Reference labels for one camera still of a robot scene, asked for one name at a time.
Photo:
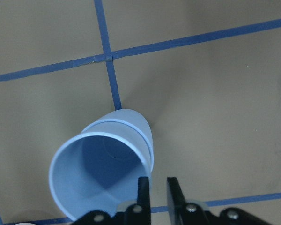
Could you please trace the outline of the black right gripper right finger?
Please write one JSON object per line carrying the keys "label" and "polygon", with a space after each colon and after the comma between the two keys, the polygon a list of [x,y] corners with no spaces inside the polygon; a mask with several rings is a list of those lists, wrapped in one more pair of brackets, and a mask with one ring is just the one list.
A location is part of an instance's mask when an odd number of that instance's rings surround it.
{"label": "black right gripper right finger", "polygon": [[176,177],[167,178],[167,206],[172,225],[208,225],[208,207],[198,200],[185,199]]}

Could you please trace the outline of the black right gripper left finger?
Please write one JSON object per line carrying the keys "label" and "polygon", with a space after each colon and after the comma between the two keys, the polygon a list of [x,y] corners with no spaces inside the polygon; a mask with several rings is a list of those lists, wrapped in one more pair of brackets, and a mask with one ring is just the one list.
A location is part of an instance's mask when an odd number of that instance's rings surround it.
{"label": "black right gripper left finger", "polygon": [[149,178],[139,177],[136,200],[122,202],[117,207],[116,222],[118,225],[150,225],[151,206]]}

